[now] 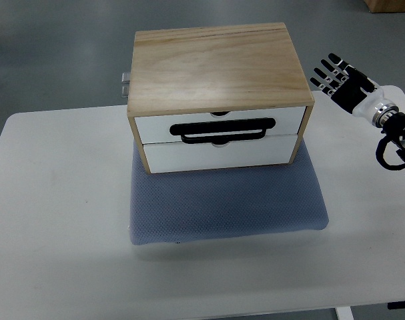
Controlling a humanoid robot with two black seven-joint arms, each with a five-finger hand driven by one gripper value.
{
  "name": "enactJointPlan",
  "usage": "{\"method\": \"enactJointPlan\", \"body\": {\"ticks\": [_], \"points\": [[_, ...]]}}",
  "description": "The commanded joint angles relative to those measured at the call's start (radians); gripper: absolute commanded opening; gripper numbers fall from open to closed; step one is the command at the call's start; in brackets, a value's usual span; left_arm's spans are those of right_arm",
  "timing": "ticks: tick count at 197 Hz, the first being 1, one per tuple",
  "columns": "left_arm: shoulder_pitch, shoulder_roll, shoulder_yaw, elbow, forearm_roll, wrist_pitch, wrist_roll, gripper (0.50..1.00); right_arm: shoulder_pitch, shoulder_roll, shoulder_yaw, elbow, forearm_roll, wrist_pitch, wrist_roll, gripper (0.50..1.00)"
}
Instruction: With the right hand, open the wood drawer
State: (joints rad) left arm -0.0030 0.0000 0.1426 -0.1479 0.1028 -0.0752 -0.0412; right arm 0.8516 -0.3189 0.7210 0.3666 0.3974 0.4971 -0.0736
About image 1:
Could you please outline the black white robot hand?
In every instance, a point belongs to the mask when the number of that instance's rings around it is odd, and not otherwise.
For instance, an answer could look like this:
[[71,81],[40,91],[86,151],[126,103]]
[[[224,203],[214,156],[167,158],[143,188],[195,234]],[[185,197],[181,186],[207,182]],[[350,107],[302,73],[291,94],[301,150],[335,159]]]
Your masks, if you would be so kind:
[[371,78],[334,53],[321,60],[324,69],[315,68],[310,82],[347,113],[381,128],[398,106],[385,98],[384,90]]

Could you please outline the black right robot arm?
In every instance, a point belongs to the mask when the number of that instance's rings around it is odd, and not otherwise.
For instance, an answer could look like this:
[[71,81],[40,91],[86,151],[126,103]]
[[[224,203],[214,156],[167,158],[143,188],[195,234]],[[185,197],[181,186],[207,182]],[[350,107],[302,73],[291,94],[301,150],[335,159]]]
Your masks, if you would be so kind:
[[[405,114],[400,111],[389,111],[382,116],[382,133],[385,136],[378,142],[376,148],[376,160],[385,169],[389,171],[400,171],[405,169]],[[396,154],[403,161],[399,165],[391,165],[384,159],[384,152],[389,143],[397,146]]]

